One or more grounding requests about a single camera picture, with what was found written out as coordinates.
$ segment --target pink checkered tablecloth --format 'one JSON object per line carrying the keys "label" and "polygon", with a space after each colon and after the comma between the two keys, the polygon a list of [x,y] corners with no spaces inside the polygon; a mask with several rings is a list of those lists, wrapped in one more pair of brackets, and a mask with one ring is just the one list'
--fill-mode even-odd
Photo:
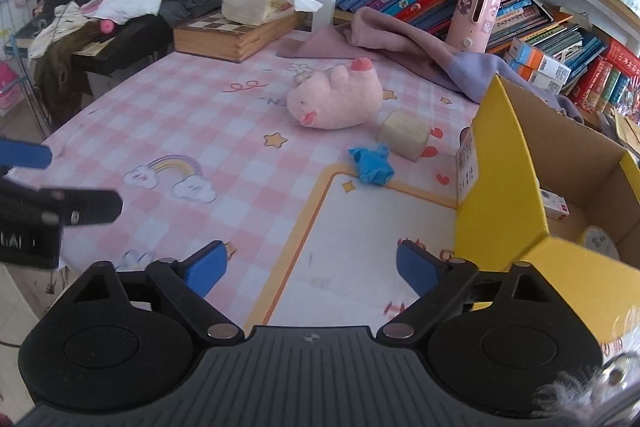
{"label": "pink checkered tablecloth", "polygon": [[[114,224],[65,230],[66,263],[82,271],[106,259],[131,269],[230,242],[238,250],[207,300],[244,322],[319,174],[350,163],[350,147],[374,147],[378,133],[373,124],[336,131],[296,124],[284,106],[292,77],[348,60],[278,58],[277,46],[242,64],[162,58],[49,137],[54,159],[46,171],[12,174],[36,187],[110,187],[122,196]],[[379,123],[402,108],[433,127],[428,157],[390,156],[394,179],[455,198],[454,154],[478,106],[391,61],[376,69],[386,98]]]}

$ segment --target pink pig plush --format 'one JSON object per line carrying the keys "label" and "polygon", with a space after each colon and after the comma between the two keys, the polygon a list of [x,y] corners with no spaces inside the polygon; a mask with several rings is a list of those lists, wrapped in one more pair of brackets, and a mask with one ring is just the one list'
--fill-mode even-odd
{"label": "pink pig plush", "polygon": [[368,58],[351,66],[300,73],[287,95],[287,108],[306,127],[342,129],[375,120],[382,107],[382,86]]}

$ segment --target red heart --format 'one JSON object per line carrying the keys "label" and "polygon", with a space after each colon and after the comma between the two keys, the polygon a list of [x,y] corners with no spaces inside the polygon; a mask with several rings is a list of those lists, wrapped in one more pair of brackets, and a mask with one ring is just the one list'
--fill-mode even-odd
{"label": "red heart", "polygon": [[431,145],[428,147],[425,147],[424,151],[422,151],[423,158],[433,158],[437,154],[438,154],[438,150],[435,147],[432,147]]}

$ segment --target clothes pile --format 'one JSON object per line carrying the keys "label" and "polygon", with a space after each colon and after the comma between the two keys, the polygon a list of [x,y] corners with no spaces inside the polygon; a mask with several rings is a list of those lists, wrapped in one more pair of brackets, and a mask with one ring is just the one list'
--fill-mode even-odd
{"label": "clothes pile", "polygon": [[160,16],[169,28],[220,7],[222,0],[45,0],[41,23],[29,59],[37,59],[35,82],[58,127],[80,111],[82,93],[91,94],[86,73],[74,71],[72,56],[103,36],[100,20],[111,20],[117,36],[129,21]]}

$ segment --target pink cylindrical device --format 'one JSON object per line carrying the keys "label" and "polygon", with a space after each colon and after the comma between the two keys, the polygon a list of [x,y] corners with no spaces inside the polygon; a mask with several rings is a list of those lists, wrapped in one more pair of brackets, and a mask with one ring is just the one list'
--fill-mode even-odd
{"label": "pink cylindrical device", "polygon": [[484,53],[501,0],[458,0],[447,44],[464,52]]}

